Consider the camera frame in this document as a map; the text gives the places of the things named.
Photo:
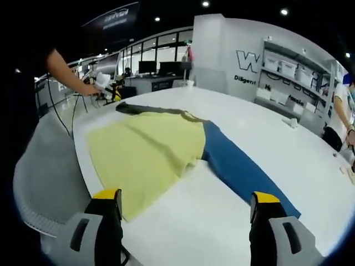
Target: yellow t-shirt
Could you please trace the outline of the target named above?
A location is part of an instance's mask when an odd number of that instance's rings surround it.
[[[105,189],[122,189],[123,216],[131,221],[201,159],[201,122],[181,115],[144,112],[94,130],[87,142]]]

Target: window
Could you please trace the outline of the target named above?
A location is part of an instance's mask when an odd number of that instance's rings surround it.
[[[125,49],[123,50],[124,52],[124,57],[123,57],[123,71],[125,68],[130,68],[131,67],[131,49],[129,48],[128,50]]]
[[[123,71],[121,73],[124,72],[124,69],[126,68],[126,65],[127,65],[127,50],[124,49],[123,50]]]
[[[160,69],[160,62],[175,61],[175,47],[158,48],[156,55],[156,68]]]
[[[161,36],[158,38],[158,46],[165,45],[165,44],[171,44],[171,43],[175,43],[175,42],[176,42],[176,33]]]
[[[176,57],[176,61],[179,61],[181,62],[182,61],[182,58],[183,56],[185,55],[187,51],[187,46],[179,46],[177,48],[177,57]]]
[[[155,60],[155,49],[149,49],[143,52],[143,61],[154,61]]]
[[[140,53],[133,54],[132,55],[132,69],[131,69],[131,72],[133,75],[138,74],[139,61],[140,61]]]
[[[142,49],[142,44],[138,44],[138,45],[135,45],[132,47],[132,53],[135,54],[135,53],[141,53],[141,49]]]
[[[188,30],[187,32],[179,33],[179,42],[184,42],[186,40],[192,40],[192,31]]]
[[[117,75],[122,75],[123,73],[123,67],[122,67],[122,62],[123,62],[123,52],[120,52],[118,54],[118,68],[117,68]]]
[[[147,40],[146,42],[143,43],[143,49],[147,50],[148,48],[155,47],[155,38]]]
[[[138,73],[139,61],[141,55],[141,46],[142,44],[138,44],[132,47],[132,69],[131,72],[133,75]]]

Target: gray cushion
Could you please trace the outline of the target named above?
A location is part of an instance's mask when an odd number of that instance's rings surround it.
[[[90,194],[74,141],[54,112],[40,119],[16,165],[13,185],[22,219],[44,234],[55,237],[75,213],[84,212]]]

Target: letter w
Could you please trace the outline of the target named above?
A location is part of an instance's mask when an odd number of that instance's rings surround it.
[[[256,57],[255,53],[250,53],[248,52],[245,55],[244,51],[237,50],[237,57],[238,57],[238,63],[239,63],[239,68],[242,70],[249,70],[253,73],[257,73],[257,62],[260,59],[260,55]]]

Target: computer monitor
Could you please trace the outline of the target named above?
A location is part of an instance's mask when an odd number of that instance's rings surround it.
[[[181,67],[181,62],[161,62],[159,75],[168,74],[183,75],[184,70]]]
[[[140,61],[138,72],[142,73],[155,73],[156,72],[156,61]]]

